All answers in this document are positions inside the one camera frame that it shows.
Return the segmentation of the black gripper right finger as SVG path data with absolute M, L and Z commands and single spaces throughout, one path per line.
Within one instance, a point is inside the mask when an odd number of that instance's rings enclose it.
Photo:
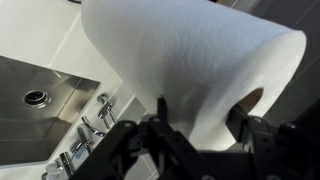
M 320 180 L 319 140 L 307 128 L 296 122 L 272 126 L 239 105 L 226 125 L 251 157 L 258 180 Z

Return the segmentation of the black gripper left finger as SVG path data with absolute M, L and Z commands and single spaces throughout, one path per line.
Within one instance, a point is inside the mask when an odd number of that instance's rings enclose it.
M 203 156 L 181 132 L 167 122 L 164 98 L 157 99 L 157 113 L 149 122 L 151 156 L 159 172 L 158 180 L 214 180 L 214 172 Z

